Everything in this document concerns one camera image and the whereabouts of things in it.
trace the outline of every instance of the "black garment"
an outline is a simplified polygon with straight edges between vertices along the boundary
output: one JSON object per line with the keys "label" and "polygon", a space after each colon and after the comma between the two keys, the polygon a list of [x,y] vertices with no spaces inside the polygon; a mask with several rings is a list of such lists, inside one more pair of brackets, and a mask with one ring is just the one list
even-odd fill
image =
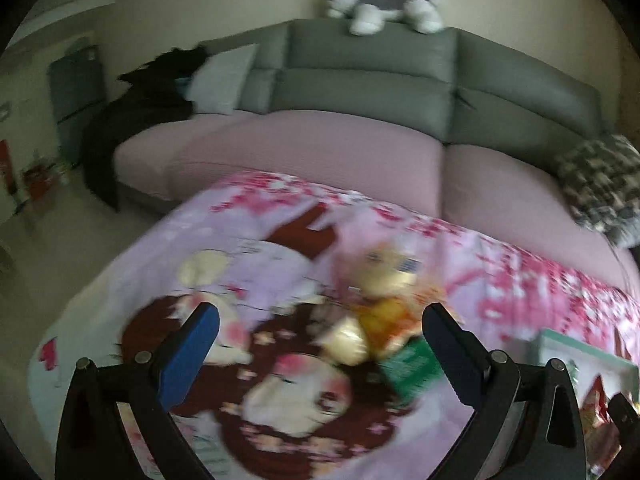
{"label": "black garment", "polygon": [[81,161],[85,185],[118,210],[118,186],[113,167],[116,148],[129,137],[156,124],[184,121],[193,104],[177,92],[175,79],[190,76],[207,59],[201,48],[162,54],[146,68],[120,76],[132,86],[96,115],[82,132]]}

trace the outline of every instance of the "blue gripper pad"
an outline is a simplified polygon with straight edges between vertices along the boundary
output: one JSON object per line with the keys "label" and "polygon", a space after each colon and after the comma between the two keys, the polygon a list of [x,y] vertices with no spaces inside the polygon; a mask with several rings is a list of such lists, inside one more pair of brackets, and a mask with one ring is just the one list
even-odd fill
{"label": "blue gripper pad", "polygon": [[158,401],[166,412],[186,398],[219,330],[218,309],[201,303],[154,353],[152,375],[158,384]]}

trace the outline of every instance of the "plaid pillow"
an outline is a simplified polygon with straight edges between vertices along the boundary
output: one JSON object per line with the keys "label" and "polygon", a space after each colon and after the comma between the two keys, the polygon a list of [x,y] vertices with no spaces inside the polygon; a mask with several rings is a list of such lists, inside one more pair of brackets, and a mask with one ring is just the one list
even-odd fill
{"label": "plaid pillow", "polygon": [[640,218],[640,153],[625,137],[581,143],[559,158],[558,178],[578,225],[611,232],[614,244],[640,243],[640,233],[629,240],[617,229]]}

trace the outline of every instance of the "white pillow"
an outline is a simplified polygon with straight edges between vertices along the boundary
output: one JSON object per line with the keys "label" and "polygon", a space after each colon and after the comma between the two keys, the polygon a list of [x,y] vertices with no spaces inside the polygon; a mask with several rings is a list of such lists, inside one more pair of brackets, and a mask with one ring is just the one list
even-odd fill
{"label": "white pillow", "polygon": [[193,74],[184,97],[193,101],[194,113],[231,115],[257,51],[254,43],[209,57]]}

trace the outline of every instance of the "sofa backrest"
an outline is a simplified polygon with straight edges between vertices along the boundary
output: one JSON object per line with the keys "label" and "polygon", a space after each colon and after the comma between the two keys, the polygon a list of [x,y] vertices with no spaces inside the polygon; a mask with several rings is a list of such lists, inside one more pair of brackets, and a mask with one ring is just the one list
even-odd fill
{"label": "sofa backrest", "polygon": [[456,28],[293,20],[205,41],[210,54],[260,44],[239,107],[341,112],[505,152],[554,173],[554,156],[603,135],[598,91],[517,50]]}

